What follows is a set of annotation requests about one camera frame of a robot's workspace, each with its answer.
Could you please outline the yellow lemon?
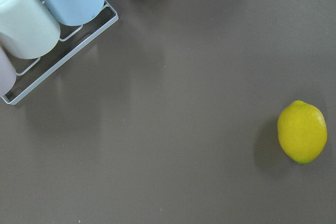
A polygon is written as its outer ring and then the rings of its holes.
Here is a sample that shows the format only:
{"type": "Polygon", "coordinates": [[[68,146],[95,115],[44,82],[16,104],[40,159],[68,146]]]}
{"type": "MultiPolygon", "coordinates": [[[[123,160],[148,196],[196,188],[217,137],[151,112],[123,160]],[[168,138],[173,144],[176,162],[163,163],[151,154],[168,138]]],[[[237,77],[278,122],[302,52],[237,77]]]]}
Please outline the yellow lemon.
{"type": "Polygon", "coordinates": [[[320,155],[328,137],[322,112],[301,100],[294,101],[280,113],[277,132],[282,150],[301,165],[320,155]]]}

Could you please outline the pale green cup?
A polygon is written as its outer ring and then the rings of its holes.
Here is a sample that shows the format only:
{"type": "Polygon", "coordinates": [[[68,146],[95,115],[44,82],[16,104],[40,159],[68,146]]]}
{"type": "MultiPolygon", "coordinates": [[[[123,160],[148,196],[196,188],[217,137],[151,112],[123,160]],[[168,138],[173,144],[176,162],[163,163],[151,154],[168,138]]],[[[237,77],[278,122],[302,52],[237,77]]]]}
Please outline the pale green cup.
{"type": "Polygon", "coordinates": [[[1,44],[13,56],[44,56],[59,37],[59,23],[40,0],[1,0],[1,44]]]}

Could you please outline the pale pink cup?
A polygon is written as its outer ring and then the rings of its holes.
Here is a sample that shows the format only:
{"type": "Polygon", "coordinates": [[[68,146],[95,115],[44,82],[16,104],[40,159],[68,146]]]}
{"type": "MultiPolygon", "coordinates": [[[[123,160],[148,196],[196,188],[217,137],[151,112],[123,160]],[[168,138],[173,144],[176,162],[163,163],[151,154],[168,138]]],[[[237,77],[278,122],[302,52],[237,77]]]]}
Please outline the pale pink cup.
{"type": "Polygon", "coordinates": [[[4,96],[8,91],[11,90],[16,82],[16,70],[2,48],[0,55],[0,66],[0,93],[1,96],[4,96]]]}

